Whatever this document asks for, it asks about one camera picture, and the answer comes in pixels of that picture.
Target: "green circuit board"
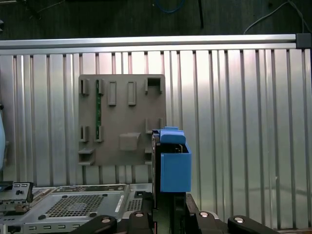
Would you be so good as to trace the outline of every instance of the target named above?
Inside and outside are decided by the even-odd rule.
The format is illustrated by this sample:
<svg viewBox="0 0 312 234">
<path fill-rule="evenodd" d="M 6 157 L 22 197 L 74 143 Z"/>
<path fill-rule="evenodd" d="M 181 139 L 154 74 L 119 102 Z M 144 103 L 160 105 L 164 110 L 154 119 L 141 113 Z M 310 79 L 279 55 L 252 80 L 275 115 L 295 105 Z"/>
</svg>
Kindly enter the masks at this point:
<svg viewBox="0 0 312 234">
<path fill-rule="evenodd" d="M 102 114 L 102 110 L 101 110 L 101 94 L 99 92 L 99 80 L 96 81 L 96 86 L 97 86 L 97 92 L 96 92 L 96 107 L 97 107 L 97 114 L 96 114 L 96 139 L 99 139 L 99 128 L 101 126 L 101 114 Z"/>
</svg>

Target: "ventilation grille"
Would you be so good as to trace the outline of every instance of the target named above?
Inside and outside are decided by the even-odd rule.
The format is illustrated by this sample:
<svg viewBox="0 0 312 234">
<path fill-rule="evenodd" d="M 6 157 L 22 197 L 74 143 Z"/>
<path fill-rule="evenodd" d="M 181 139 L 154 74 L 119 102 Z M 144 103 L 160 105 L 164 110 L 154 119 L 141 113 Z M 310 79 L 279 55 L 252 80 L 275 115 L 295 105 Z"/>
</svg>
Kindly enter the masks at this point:
<svg viewBox="0 0 312 234">
<path fill-rule="evenodd" d="M 101 195 L 62 197 L 46 214 L 49 218 L 86 216 L 96 212 L 103 199 Z"/>
<path fill-rule="evenodd" d="M 4 218 L 3 221 L 13 221 L 15 220 L 14 218 Z"/>
<path fill-rule="evenodd" d="M 129 201 L 127 211 L 139 211 L 141 210 L 142 199 L 134 199 Z"/>
</svg>

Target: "blue cable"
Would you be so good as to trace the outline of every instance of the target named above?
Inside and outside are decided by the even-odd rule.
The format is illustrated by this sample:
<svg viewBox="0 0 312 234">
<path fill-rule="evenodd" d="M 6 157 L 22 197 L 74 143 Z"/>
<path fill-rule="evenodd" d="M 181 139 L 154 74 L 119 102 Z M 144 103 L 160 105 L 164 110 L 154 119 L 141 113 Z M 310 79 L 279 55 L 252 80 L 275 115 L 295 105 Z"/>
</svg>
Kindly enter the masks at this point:
<svg viewBox="0 0 312 234">
<path fill-rule="evenodd" d="M 159 3 L 158 0 L 155 0 L 155 4 L 156 4 L 156 5 L 158 6 L 158 8 L 159 8 L 162 12 L 164 12 L 164 13 L 174 13 L 174 12 L 177 12 L 178 10 L 181 9 L 181 7 L 183 6 L 184 2 L 185 2 L 185 0 L 181 0 L 179 6 L 177 6 L 176 9 L 171 10 L 171 11 L 168 11 L 168 10 L 165 10 L 164 8 L 162 8 L 162 6 L 160 5 L 160 3 Z"/>
</svg>

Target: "dark background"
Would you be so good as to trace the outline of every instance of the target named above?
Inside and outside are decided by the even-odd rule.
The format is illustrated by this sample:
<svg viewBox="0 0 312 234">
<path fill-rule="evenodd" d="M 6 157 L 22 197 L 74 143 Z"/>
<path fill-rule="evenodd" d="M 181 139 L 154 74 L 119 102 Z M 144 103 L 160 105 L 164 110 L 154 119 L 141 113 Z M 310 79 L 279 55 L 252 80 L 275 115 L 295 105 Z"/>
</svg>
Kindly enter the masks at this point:
<svg viewBox="0 0 312 234">
<path fill-rule="evenodd" d="M 37 11 L 60 0 L 28 0 Z M 180 0 L 159 0 L 174 8 Z M 185 0 L 176 13 L 166 14 L 153 0 L 63 2 L 30 19 L 20 4 L 0 5 L 4 31 L 0 39 L 60 39 L 172 35 L 234 35 L 286 0 L 202 0 L 204 29 L 197 0 Z M 312 0 L 293 0 L 312 28 Z M 301 19 L 285 5 L 253 27 L 248 34 L 300 33 Z"/>
</svg>

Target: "corrugated metal wall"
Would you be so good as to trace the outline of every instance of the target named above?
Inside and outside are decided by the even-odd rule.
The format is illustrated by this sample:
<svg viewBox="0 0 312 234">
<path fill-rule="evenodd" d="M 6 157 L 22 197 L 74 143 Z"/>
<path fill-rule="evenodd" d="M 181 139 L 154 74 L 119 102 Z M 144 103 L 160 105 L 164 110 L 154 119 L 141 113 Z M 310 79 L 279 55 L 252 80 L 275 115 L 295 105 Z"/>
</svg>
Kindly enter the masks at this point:
<svg viewBox="0 0 312 234">
<path fill-rule="evenodd" d="M 149 182 L 147 165 L 77 165 L 78 77 L 162 73 L 167 124 L 183 129 L 192 149 L 199 207 L 273 228 L 311 225 L 309 50 L 2 55 L 0 72 L 10 141 L 3 180 Z"/>
</svg>

